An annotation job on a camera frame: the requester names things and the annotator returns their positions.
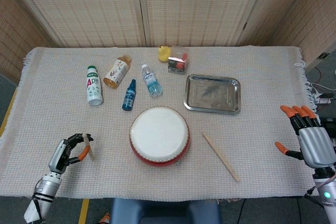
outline red drum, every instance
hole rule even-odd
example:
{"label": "red drum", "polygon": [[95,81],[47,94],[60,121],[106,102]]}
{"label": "red drum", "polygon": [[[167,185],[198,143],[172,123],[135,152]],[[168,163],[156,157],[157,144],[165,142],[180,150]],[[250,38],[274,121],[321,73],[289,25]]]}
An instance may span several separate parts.
{"label": "red drum", "polygon": [[189,128],[177,111],[153,107],[134,120],[130,143],[136,156],[145,163],[171,165],[182,158],[189,147]]}

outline small box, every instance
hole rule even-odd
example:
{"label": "small box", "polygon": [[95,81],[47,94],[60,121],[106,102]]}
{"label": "small box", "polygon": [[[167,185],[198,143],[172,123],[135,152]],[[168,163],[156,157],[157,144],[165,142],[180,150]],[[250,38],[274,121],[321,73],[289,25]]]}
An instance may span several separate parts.
{"label": "small box", "polygon": [[172,47],[169,60],[168,72],[184,74],[187,65],[189,49],[185,47]]}

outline yellow tape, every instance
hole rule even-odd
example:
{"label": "yellow tape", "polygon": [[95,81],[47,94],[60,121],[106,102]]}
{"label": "yellow tape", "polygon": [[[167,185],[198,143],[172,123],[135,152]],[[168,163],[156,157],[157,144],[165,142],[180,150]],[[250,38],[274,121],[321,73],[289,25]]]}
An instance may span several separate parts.
{"label": "yellow tape", "polygon": [[8,116],[10,114],[10,111],[12,110],[12,106],[13,106],[13,103],[14,103],[14,100],[15,100],[15,96],[16,96],[16,89],[15,89],[14,94],[12,96],[12,99],[11,99],[11,101],[9,103],[7,112],[6,112],[5,117],[4,117],[4,120],[2,121],[2,124],[1,124],[1,127],[0,127],[0,136],[5,131],[5,127],[6,127],[6,124],[7,124]]}
{"label": "yellow tape", "polygon": [[83,199],[78,224],[85,224],[86,216],[88,214],[89,209],[89,201],[90,201],[89,199]]}

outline orange fingertip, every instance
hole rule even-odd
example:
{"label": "orange fingertip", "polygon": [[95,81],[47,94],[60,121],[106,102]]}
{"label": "orange fingertip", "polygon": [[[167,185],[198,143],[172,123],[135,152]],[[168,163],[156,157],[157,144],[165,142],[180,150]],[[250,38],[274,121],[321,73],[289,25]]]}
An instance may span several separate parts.
{"label": "orange fingertip", "polygon": [[288,152],[289,150],[284,147],[280,142],[275,142],[275,146],[278,148],[278,150],[283,153],[284,155],[286,154],[286,152]]}
{"label": "orange fingertip", "polygon": [[285,105],[281,105],[280,106],[281,110],[285,112],[285,114],[291,118],[292,116],[295,116],[295,114],[297,114],[297,112],[295,110],[293,110],[292,108],[285,106]]}
{"label": "orange fingertip", "polygon": [[84,148],[84,150],[82,151],[82,153],[79,154],[78,159],[79,159],[80,161],[82,161],[82,160],[86,157],[86,155],[88,155],[89,151],[90,151],[90,147],[89,147],[89,146],[86,146],[86,147]]}
{"label": "orange fingertip", "polygon": [[312,112],[307,106],[302,106],[301,108],[308,114],[309,118],[316,118],[314,112]]}
{"label": "orange fingertip", "polygon": [[299,115],[300,115],[301,117],[309,116],[309,115],[307,114],[306,111],[304,111],[302,108],[300,108],[300,107],[298,107],[298,106],[293,106],[293,109],[294,109],[295,111],[299,112]]}

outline woven cloth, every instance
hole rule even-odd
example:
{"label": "woven cloth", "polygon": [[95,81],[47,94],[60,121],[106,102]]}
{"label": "woven cloth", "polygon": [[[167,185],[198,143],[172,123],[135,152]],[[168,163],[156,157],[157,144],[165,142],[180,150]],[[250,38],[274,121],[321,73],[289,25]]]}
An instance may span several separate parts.
{"label": "woven cloth", "polygon": [[[88,65],[102,79],[123,54],[131,68],[117,89],[102,83],[104,102],[86,100]],[[63,138],[90,133],[90,158],[69,166],[58,196],[122,197],[178,201],[207,198],[252,198],[303,195],[313,185],[303,161],[282,155],[274,142],[292,150],[299,144],[279,108],[308,105],[309,91],[296,47],[191,47],[186,75],[168,73],[156,48],[36,48],[27,55],[12,112],[0,138],[0,195],[30,196],[49,172],[49,160]],[[163,87],[151,98],[141,76],[148,63]],[[233,77],[241,84],[237,115],[187,110],[183,105],[188,74]],[[121,109],[131,79],[137,80],[133,110]],[[157,168],[141,162],[129,144],[129,129],[138,114],[152,106],[169,106],[185,118],[191,145],[178,165]],[[202,137],[205,132],[226,155],[241,182],[231,177]],[[83,144],[72,155],[78,155]]]}

